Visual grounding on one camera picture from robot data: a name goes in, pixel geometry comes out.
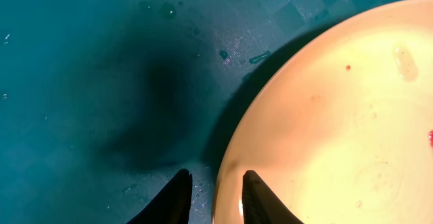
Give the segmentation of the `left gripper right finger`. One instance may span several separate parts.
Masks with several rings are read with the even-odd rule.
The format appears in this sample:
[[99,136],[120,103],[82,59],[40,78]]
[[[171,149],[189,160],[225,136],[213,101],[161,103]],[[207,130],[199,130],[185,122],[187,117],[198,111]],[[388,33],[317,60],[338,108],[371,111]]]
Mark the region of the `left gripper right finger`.
[[242,179],[244,224],[303,224],[253,170]]

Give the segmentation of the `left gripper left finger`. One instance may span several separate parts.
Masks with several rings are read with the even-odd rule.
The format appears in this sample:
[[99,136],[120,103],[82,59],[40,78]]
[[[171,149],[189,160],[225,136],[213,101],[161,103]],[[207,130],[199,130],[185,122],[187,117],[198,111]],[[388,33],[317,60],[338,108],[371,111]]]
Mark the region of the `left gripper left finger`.
[[181,169],[127,224],[188,224],[192,174]]

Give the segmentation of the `yellow plate with stain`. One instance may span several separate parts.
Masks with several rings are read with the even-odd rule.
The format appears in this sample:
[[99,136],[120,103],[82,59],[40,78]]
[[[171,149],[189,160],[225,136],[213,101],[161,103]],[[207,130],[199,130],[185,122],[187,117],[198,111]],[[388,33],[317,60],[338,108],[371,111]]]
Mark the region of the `yellow plate with stain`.
[[304,223],[432,222],[432,0],[383,5],[292,56],[240,120],[213,223],[256,171]]

